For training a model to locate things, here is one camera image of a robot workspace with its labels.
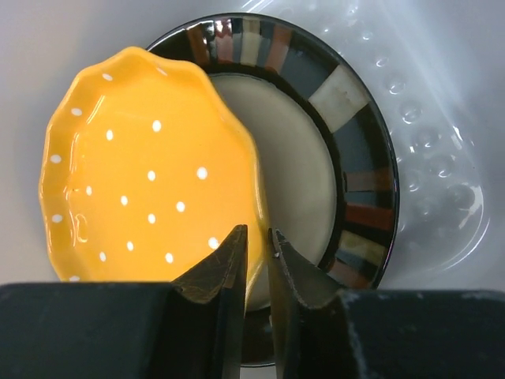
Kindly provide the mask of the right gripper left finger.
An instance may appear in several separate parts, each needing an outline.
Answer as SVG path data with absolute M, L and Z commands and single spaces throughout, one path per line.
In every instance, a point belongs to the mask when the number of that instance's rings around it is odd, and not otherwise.
M 237 378 L 248 230 L 171 282 L 1 288 L 4 378 Z

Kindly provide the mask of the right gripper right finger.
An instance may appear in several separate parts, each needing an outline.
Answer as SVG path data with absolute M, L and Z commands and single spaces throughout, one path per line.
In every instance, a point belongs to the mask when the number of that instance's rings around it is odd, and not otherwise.
M 346 289 L 268 237 L 277 377 L 503 377 L 503 293 Z

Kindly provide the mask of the orange polka dot plate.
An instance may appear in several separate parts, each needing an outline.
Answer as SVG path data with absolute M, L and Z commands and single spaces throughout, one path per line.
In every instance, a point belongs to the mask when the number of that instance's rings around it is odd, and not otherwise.
M 251 294 L 268 227 L 249 131 L 196 64 L 128 47 L 80 71 L 47 126 L 39 201 L 63 281 L 171 281 L 248 228 Z

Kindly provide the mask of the black striped cream plate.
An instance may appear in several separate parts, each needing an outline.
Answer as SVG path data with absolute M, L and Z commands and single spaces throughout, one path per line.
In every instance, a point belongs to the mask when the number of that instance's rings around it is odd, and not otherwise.
M 377 287 L 398 226 L 398 169 L 347 62 L 293 24 L 245 13 L 190 21 L 148 50 L 197 64 L 252 134 L 271 225 L 343 286 Z

